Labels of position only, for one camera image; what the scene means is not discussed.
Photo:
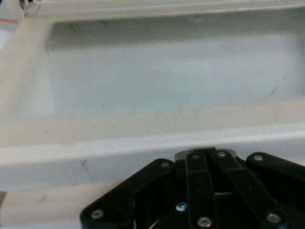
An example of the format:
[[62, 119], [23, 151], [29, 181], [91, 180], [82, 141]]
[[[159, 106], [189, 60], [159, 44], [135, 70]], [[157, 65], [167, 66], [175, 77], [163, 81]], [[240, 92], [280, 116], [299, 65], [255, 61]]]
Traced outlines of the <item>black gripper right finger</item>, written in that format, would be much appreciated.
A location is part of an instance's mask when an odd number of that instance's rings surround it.
[[211, 155], [212, 165], [233, 193], [240, 220], [226, 228], [303, 229], [305, 227], [305, 168], [297, 163], [255, 152], [246, 160], [227, 151]]

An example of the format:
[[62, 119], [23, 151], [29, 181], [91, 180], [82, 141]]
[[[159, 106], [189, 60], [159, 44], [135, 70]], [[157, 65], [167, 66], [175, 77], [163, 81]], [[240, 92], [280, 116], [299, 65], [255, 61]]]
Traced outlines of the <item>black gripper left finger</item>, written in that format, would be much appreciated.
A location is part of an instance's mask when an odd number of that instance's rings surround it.
[[87, 206], [84, 229], [216, 229], [207, 156], [157, 159]]

